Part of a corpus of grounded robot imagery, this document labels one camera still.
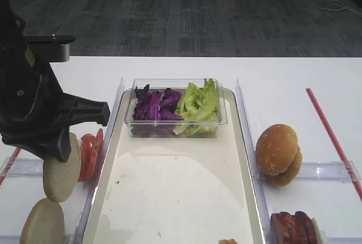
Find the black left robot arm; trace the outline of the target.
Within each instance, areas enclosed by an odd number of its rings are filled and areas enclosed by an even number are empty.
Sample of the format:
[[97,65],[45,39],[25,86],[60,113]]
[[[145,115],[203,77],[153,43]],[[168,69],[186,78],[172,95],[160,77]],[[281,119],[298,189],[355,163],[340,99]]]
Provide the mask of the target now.
[[41,159],[66,162],[70,126],[96,122],[107,126],[106,102],[64,93],[49,62],[34,54],[23,36],[25,21],[10,0],[1,0],[1,137],[6,145]]

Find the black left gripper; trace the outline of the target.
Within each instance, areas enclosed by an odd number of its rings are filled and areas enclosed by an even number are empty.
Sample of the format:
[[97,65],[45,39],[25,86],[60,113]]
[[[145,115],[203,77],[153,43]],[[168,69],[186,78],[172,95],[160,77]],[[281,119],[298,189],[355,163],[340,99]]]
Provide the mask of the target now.
[[1,40],[1,136],[7,145],[67,162],[69,126],[107,126],[107,102],[63,93],[50,64],[35,56],[23,36]]

